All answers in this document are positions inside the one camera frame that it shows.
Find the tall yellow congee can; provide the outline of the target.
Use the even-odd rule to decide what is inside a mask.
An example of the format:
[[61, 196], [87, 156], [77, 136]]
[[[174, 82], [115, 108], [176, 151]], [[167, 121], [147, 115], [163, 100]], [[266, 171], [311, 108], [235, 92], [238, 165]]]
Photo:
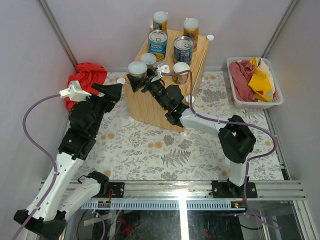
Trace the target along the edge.
[[186, 18], [183, 23], [183, 35], [193, 40], [193, 52], [195, 52], [198, 46], [199, 21], [195, 18]]

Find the Progresso chicken noodle can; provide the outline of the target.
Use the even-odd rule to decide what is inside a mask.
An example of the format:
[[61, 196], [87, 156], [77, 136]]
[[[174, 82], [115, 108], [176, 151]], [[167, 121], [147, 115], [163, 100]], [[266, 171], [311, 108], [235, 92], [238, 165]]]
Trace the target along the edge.
[[148, 52], [161, 62], [166, 57], [168, 35], [165, 31], [155, 29], [148, 34]]

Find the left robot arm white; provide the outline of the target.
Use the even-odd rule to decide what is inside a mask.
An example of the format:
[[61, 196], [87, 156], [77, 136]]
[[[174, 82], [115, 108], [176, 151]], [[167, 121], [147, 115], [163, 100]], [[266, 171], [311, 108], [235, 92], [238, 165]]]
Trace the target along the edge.
[[57, 240], [63, 233], [69, 218], [90, 198], [105, 197], [110, 190], [109, 178], [101, 172], [89, 173], [85, 180], [66, 198], [63, 195], [74, 174], [83, 165], [96, 143], [104, 114], [109, 113], [121, 99], [123, 84], [101, 85], [94, 83], [93, 89], [102, 96], [89, 93], [78, 81], [49, 98], [70, 98], [75, 102], [69, 114], [69, 128], [53, 157], [28, 133], [26, 120], [22, 120], [25, 135], [52, 162], [52, 169], [39, 193], [26, 208], [18, 210], [13, 219], [23, 228], [47, 240]]

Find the fruit can silver bottom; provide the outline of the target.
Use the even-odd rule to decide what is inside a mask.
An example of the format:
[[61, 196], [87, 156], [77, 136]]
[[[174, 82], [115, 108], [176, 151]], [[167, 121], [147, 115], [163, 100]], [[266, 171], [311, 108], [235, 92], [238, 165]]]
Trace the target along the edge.
[[172, 76], [172, 80], [175, 84], [182, 85], [185, 84], [188, 80], [188, 72], [183, 72], [189, 70], [190, 67], [185, 62], [177, 62], [173, 66], [173, 71], [175, 75]]

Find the dark blue soup can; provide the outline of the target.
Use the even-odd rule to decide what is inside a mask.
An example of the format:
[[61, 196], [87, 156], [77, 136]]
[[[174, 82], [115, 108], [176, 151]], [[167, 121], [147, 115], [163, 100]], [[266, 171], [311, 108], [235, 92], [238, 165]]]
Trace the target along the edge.
[[179, 36], [173, 42], [173, 61], [191, 65], [193, 57], [194, 41], [188, 36]]

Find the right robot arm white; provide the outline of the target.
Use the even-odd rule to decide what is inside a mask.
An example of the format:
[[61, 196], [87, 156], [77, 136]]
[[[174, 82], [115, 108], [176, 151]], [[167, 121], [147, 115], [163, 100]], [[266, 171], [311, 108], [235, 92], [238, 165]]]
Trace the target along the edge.
[[192, 128], [210, 135], [217, 135], [224, 155], [230, 161], [230, 175], [226, 188], [218, 189], [220, 194], [240, 197], [246, 191], [246, 164], [253, 151], [256, 138], [243, 119], [233, 115], [226, 120], [214, 120], [196, 113], [190, 104], [184, 104], [184, 96], [178, 85], [165, 87], [162, 77], [167, 76], [161, 69], [150, 69], [146, 76], [127, 74], [133, 92], [149, 92], [166, 111], [165, 117], [173, 126]]

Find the small green white-lid can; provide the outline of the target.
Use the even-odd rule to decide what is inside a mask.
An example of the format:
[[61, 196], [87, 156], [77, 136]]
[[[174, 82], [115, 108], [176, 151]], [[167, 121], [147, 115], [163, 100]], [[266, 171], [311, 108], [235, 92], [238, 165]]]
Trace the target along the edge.
[[153, 69], [157, 58], [153, 53], [144, 53], [140, 56], [140, 61], [147, 65], [149, 69]]

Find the short yellow silver-top can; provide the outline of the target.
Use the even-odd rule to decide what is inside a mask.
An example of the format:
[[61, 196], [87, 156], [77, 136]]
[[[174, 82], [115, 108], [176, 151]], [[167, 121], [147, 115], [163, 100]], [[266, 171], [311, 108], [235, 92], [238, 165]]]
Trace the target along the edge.
[[141, 61], [133, 61], [128, 65], [128, 72], [134, 77], [145, 77], [147, 75], [148, 67]]

